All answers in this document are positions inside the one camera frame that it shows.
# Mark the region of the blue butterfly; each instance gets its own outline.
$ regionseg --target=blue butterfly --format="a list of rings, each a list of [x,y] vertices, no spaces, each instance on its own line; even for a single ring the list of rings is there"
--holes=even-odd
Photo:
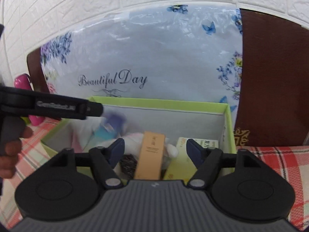
[[[213,33],[216,33],[216,27],[214,26],[214,22],[211,22],[210,27],[202,24],[203,29],[206,31],[206,34],[212,35]]]
[[[227,96],[224,96],[222,99],[220,99],[219,103],[228,104]],[[237,108],[237,105],[231,105],[230,106],[231,112],[233,112],[236,108]]]

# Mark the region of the gray ribbed plate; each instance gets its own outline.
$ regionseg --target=gray ribbed plate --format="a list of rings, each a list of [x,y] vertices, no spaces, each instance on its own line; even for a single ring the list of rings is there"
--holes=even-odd
[[[13,232],[296,232],[287,221],[248,224],[220,213],[181,181],[136,181],[107,191],[86,214],[64,222],[23,219]]]

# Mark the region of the white brick wall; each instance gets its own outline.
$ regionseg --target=white brick wall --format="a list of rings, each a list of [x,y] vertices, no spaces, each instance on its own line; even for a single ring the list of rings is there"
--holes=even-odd
[[[0,41],[0,72],[7,84],[27,72],[27,54],[72,25],[101,14],[168,0],[0,0],[1,22],[6,28]],[[195,0],[234,3],[294,21],[309,29],[309,0]]]

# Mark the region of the black circular pad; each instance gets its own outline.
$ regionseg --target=black circular pad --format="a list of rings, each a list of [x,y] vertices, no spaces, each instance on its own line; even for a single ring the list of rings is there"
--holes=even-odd
[[[79,216],[98,199],[98,187],[90,177],[52,167],[36,171],[18,186],[15,200],[23,216],[60,221]]]
[[[294,190],[287,181],[262,168],[243,168],[218,178],[211,196],[227,215],[251,222],[286,218],[295,200]]]

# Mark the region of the brown leather cover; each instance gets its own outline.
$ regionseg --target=brown leather cover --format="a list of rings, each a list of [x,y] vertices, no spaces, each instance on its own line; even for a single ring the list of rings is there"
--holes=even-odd
[[[28,54],[27,56],[28,71],[31,77],[33,89],[35,91],[49,93],[45,77],[41,68],[40,57],[41,57],[41,48],[37,48],[36,50]]]
[[[309,131],[309,31],[275,16],[241,10],[243,73],[236,145],[299,146]],[[35,90],[48,92],[40,48],[27,64]]]

